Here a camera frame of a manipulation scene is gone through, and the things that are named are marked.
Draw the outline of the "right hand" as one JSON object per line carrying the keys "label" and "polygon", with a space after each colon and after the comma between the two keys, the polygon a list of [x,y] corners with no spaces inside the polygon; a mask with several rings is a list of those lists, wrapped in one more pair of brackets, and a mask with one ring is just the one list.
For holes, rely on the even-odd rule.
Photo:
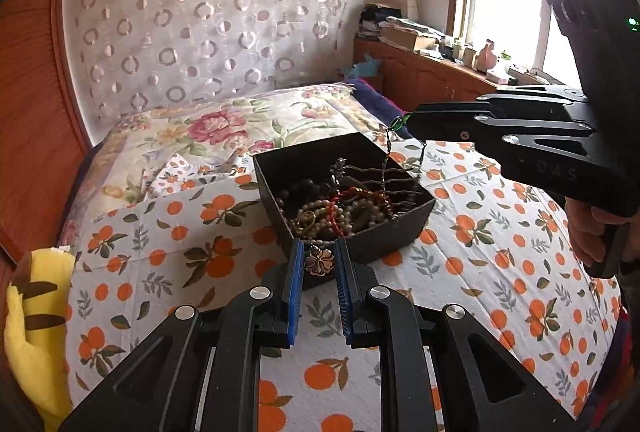
{"label": "right hand", "polygon": [[611,215],[571,198],[565,200],[565,213],[570,245],[575,256],[585,265],[602,263],[605,260],[606,246],[603,239],[605,226],[622,226],[631,221],[631,218]]}

